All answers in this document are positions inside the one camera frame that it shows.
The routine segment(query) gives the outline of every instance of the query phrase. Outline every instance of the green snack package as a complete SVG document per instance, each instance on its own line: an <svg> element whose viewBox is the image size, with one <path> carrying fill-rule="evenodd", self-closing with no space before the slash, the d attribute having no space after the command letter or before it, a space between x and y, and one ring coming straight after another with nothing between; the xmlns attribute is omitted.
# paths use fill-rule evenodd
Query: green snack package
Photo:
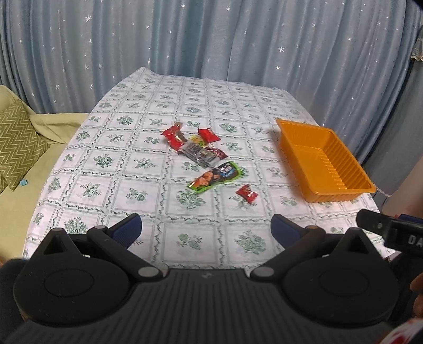
<svg viewBox="0 0 423 344"><path fill-rule="evenodd" d="M241 171L239 167L233 161L228 161L214 169L204 172L201 177L198 177L195 181L188 184L188 187L198 194L217 184L233 181L240 176Z"/></svg>

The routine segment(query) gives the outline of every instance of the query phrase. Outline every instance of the pile of snacks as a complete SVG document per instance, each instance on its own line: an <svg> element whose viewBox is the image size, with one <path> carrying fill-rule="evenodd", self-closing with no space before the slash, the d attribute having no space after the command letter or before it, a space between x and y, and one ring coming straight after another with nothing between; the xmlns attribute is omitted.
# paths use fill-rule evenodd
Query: pile of snacks
<svg viewBox="0 0 423 344"><path fill-rule="evenodd" d="M212 147L210 144L220 140L209 128L198 129L198 134L192 135L188 140L181 131L182 123L175 122L170 128L166 129L162 135L168 139L169 145L178 152L190 158L205 169L204 172L195 181L187 186L195 193L204 192L215 185L234 181L241 176L241 171L233 161L227 161L218 167L216 165L228 156L219 148ZM249 204L251 204L257 193L252 192L249 185L242 186L237 192Z"/></svg>

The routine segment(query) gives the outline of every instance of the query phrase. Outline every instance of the white floral tablecloth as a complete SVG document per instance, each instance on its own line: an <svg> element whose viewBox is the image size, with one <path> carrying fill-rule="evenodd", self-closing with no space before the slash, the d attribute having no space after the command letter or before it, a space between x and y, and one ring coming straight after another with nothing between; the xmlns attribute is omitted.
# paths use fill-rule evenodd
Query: white floral tablecloth
<svg viewBox="0 0 423 344"><path fill-rule="evenodd" d="M277 117L315 124L280 89L137 70L103 97L57 161L31 220L24 256L53 227L84 233L136 212L143 230L129 249L157 267L249 272L283 250L270 233L275 213L341 233L356 225L361 208L377 210L368 194L307 204L277 148ZM188 189L203 169L160 135L175 121L183 123L186 136L212 128L221 137L215 146L239 165L242 178L202 194ZM246 183L259 194L252 205L235 194ZM368 235L382 256L392 253L380 237Z"/></svg>

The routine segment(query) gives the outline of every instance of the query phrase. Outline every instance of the orange plastic basket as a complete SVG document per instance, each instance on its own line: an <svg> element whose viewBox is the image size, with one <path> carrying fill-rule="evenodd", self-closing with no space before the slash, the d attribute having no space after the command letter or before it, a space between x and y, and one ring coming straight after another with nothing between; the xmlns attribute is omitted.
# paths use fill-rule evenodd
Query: orange plastic basket
<svg viewBox="0 0 423 344"><path fill-rule="evenodd" d="M327 128L276 119L284 151L307 202L350 201L376 188L357 160Z"/></svg>

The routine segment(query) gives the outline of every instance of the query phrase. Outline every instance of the finger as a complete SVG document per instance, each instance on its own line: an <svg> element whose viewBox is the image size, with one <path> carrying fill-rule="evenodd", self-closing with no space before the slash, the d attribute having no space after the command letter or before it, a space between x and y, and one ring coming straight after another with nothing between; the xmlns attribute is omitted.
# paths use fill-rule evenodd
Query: finger
<svg viewBox="0 0 423 344"><path fill-rule="evenodd" d="M416 317L423 318L423 294L416 297L413 306L413 312Z"/></svg>
<svg viewBox="0 0 423 344"><path fill-rule="evenodd" d="M423 291L423 273L418 275L410 284L411 291L416 293Z"/></svg>

